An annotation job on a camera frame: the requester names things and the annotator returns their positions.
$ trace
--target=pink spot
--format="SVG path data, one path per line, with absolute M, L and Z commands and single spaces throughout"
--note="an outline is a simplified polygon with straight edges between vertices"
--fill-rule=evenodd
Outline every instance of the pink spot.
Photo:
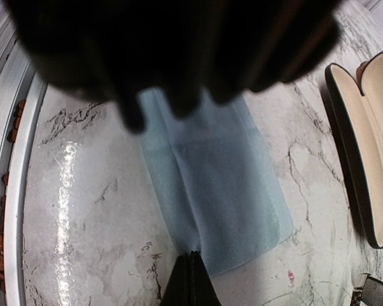
M 291 285 L 293 285 L 295 283 L 295 275 L 292 273 L 291 270 L 288 271 L 288 278 L 289 281 L 291 281 Z

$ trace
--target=black object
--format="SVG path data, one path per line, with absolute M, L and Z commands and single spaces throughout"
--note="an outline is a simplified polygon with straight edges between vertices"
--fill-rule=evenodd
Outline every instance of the black object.
M 350 306 L 383 306 L 383 282 L 368 273 L 360 274 L 354 286 Z
M 311 71 L 332 49 L 340 0 L 4 0 L 40 75 L 115 99 L 144 129 L 136 94 L 160 86 L 178 117 L 206 86 L 218 104 Z
M 160 306 L 221 306 L 200 253 L 177 258 Z
M 380 249 L 374 231 L 372 231 L 373 217 L 372 213 L 369 213 L 371 203 L 362 157 L 345 103 L 331 71 L 334 65 L 339 66 L 330 64 L 325 69 L 326 87 L 322 88 L 322 100 L 338 150 L 350 205 L 358 209 L 358 214 L 363 220 L 363 233 L 369 244 L 375 249 Z

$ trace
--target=light blue cloth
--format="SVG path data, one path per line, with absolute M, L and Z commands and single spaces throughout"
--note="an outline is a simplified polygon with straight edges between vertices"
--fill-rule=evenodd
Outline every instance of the light blue cloth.
M 180 253 L 201 251 L 210 275 L 267 252 L 293 225 L 265 143 L 240 96 L 216 106 L 207 91 L 186 120 L 160 89 L 139 96 L 142 147 L 160 208 Z

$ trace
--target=gray marble veining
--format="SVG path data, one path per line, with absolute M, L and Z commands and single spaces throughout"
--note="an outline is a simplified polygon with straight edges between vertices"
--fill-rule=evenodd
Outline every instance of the gray marble veining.
M 295 233 L 213 284 L 228 305 L 346 305 L 362 272 L 383 280 L 383 250 L 357 234 L 319 93 L 330 62 L 351 73 L 383 50 L 356 1 L 336 13 L 339 45 L 307 77 L 244 94 L 266 137 Z M 27 180 L 28 305 L 158 305 L 177 256 L 139 141 L 113 103 L 74 101 L 49 87 Z

